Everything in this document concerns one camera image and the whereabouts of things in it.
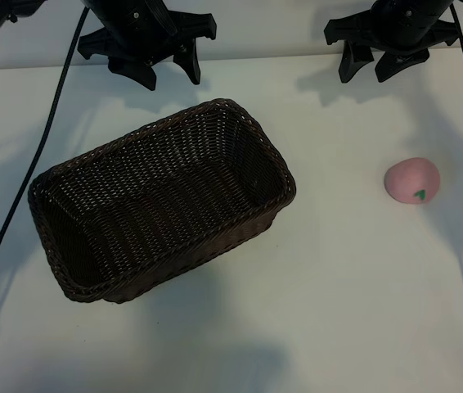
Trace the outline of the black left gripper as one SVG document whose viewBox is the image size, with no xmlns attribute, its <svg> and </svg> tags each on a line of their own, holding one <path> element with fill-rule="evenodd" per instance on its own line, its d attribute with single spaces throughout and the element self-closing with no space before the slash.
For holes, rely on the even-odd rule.
<svg viewBox="0 0 463 393">
<path fill-rule="evenodd" d="M 78 51 L 89 59 L 102 55 L 113 74 L 155 91 L 156 74 L 137 60 L 156 64 L 173 56 L 194 85 L 200 84 L 196 51 L 198 38 L 216 39 L 217 24 L 210 14 L 171 11 L 162 1 L 86 1 L 85 6 L 103 27 L 79 39 Z"/>
</svg>

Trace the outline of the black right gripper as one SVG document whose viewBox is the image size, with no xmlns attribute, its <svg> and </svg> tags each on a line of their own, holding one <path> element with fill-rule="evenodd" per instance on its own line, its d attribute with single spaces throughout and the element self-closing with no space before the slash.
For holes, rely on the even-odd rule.
<svg viewBox="0 0 463 393">
<path fill-rule="evenodd" d="M 329 20 L 324 28 L 326 42 L 343 40 L 339 78 L 343 84 L 373 62 L 371 47 L 388 52 L 415 52 L 410 55 L 385 53 L 375 66 L 380 83 L 403 70 L 429 59 L 425 49 L 439 43 L 452 45 L 459 36 L 454 23 L 441 20 L 450 1 L 376 1 L 367 11 Z"/>
</svg>

